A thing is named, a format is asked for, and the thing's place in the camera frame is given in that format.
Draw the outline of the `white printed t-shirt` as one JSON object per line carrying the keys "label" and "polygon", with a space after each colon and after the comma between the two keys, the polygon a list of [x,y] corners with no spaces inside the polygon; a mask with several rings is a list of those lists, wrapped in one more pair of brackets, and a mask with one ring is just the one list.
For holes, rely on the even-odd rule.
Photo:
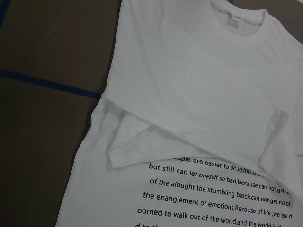
{"label": "white printed t-shirt", "polygon": [[302,224],[302,44],[264,9],[122,1],[56,225]]}

